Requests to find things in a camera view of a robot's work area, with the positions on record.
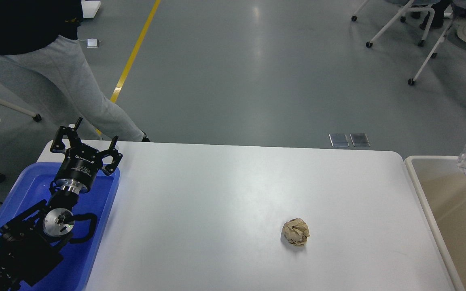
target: white box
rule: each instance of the white box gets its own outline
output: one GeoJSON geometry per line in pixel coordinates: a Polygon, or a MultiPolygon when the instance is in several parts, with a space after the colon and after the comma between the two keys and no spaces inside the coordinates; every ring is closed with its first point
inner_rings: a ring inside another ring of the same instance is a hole
{"type": "Polygon", "coordinates": [[[455,156],[410,156],[409,175],[456,290],[466,289],[466,176],[455,156]]]}

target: person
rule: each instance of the person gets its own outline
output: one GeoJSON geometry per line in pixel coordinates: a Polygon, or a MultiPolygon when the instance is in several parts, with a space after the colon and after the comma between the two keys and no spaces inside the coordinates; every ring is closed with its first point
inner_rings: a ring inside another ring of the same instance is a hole
{"type": "Polygon", "coordinates": [[[80,0],[0,0],[0,83],[81,138],[150,141],[100,90],[78,42],[80,0]]]}
{"type": "MultiPolygon", "coordinates": [[[[431,23],[432,29],[442,28],[444,12],[447,9],[447,7],[451,5],[451,3],[452,0],[441,0],[440,2],[435,3],[431,6],[434,9],[434,17],[431,23]]],[[[424,21],[420,24],[421,30],[426,29],[427,21],[429,20],[429,15],[431,15],[431,13],[427,13],[427,16],[425,16],[424,21]]]]}

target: yellow floor line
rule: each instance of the yellow floor line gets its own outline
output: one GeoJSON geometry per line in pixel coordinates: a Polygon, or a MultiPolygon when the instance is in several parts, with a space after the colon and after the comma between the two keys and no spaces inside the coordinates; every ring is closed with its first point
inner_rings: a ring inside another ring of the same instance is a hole
{"type": "Polygon", "coordinates": [[[116,102],[116,100],[118,99],[118,95],[120,94],[120,91],[122,91],[123,83],[125,83],[125,80],[127,79],[127,76],[129,75],[129,71],[131,70],[131,67],[133,66],[134,59],[136,59],[136,55],[138,54],[139,48],[141,44],[143,43],[143,39],[145,38],[146,31],[148,30],[148,27],[150,26],[150,22],[152,22],[152,19],[154,18],[154,15],[156,14],[156,10],[160,2],[161,0],[156,0],[156,2],[154,3],[154,7],[152,7],[152,10],[150,11],[150,15],[148,15],[148,19],[146,19],[145,25],[143,26],[143,29],[141,30],[138,40],[136,41],[136,44],[133,48],[131,56],[129,57],[129,60],[127,61],[127,64],[125,65],[125,68],[123,69],[122,76],[120,76],[120,79],[118,80],[118,84],[116,84],[116,87],[114,88],[114,92],[111,95],[111,102],[113,103],[116,102]]]}

